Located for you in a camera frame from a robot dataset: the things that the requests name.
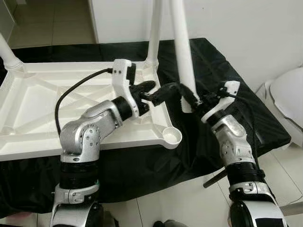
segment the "white pole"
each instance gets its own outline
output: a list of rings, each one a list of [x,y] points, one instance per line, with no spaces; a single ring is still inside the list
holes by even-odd
[[[194,95],[198,97],[196,94],[195,76],[187,34],[183,0],[170,0],[170,10],[175,35],[175,49],[180,83],[187,86]],[[183,112],[191,112],[191,107],[184,98],[181,99],[181,105]]]
[[[15,70],[22,66],[20,61],[11,51],[2,34],[0,33],[0,57],[3,59],[3,64],[7,70]]]
[[[158,66],[158,48],[160,40],[160,27],[162,18],[162,0],[154,0],[152,8],[151,34],[148,45],[148,53],[145,64],[148,66]]]

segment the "white tray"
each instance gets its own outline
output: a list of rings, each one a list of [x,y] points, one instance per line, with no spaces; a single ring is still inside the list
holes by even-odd
[[[155,68],[136,62],[135,84],[156,81]],[[10,70],[0,87],[0,161],[59,155],[62,151],[54,122],[54,106],[61,94],[85,76],[112,62],[24,63],[26,73]],[[61,103],[60,125],[75,120],[89,107],[116,98],[111,74],[102,74],[71,92]],[[165,104],[138,119],[126,120],[101,144],[101,149],[160,144],[173,149],[182,140],[171,125]]]

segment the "black tablecloth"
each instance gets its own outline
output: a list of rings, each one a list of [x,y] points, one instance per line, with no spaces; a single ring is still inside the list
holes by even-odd
[[[225,57],[206,39],[190,41],[197,91],[203,84],[210,91],[224,80],[241,82],[238,96],[249,100],[254,110],[258,155],[280,147],[290,136],[249,89]],[[143,61],[147,42],[121,44],[79,44],[16,49],[23,62],[113,61],[125,58]],[[161,84],[178,80],[173,41],[161,41],[158,76]],[[0,70],[4,78],[5,70]],[[101,151],[101,202],[125,201],[155,192],[179,182],[209,174],[222,167],[218,143],[210,127],[193,114],[182,113],[178,97],[166,102],[172,124],[181,130],[183,140],[173,150],[146,146]],[[248,109],[235,101],[228,109],[245,127],[251,143]],[[59,156],[0,162],[0,218],[17,211],[50,212],[54,187],[59,181]]]

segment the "tiled floor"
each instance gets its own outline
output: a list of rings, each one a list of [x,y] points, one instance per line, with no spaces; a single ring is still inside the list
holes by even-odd
[[[287,205],[302,196],[303,150],[300,147],[291,145],[286,150],[272,150],[260,157],[259,162],[279,205]],[[202,184],[212,176],[199,177],[127,202],[103,206],[119,220],[121,227],[152,227],[154,221],[167,219],[181,221],[189,227],[228,227],[231,204],[228,181],[224,178],[204,189]],[[47,227],[49,219],[50,214],[32,214],[24,220],[23,226]],[[286,219],[289,227],[303,227],[303,214]],[[9,219],[6,223],[14,224],[16,221]]]
[[[88,0],[27,0],[14,17],[12,49],[95,42]]]

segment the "white pipe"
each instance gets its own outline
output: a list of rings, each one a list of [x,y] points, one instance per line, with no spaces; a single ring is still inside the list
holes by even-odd
[[[0,57],[3,59],[3,64],[7,70],[15,70],[22,66],[20,61],[11,51],[2,34],[0,33]]]
[[[175,35],[175,49],[180,83],[187,86],[194,95],[198,97],[196,94],[196,83],[187,34],[183,0],[170,0],[170,10]],[[181,99],[181,105],[183,112],[191,113],[191,107],[184,98]]]
[[[158,66],[158,49],[162,18],[162,0],[154,0],[152,8],[151,34],[148,53],[145,63],[149,66]]]

